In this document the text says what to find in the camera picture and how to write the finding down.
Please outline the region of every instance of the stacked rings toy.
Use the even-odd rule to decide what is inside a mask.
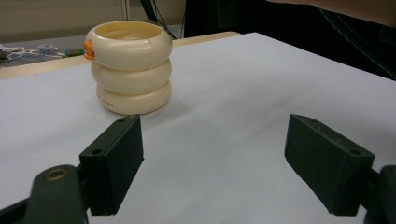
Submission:
[[[166,104],[172,38],[157,25],[113,21],[92,28],[84,41],[92,60],[96,94],[107,109],[123,114],[147,114]]]

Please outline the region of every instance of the white table surface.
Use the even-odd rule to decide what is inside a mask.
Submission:
[[[90,223],[362,223],[329,215],[284,158],[290,114],[396,163],[396,82],[259,34],[174,49],[172,96],[142,116],[145,160],[114,217]],[[114,120],[90,66],[0,81],[0,208]]]

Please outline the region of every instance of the wall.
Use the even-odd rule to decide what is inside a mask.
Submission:
[[[186,7],[186,0],[156,0],[152,1],[157,5],[166,25],[181,24]],[[140,4],[140,0],[131,0],[131,18],[133,21],[149,21],[146,13]]]
[[[132,19],[147,21],[139,0]],[[181,24],[185,0],[157,0],[165,22]],[[123,18],[121,0],[0,0],[0,43],[85,35],[95,25]]]

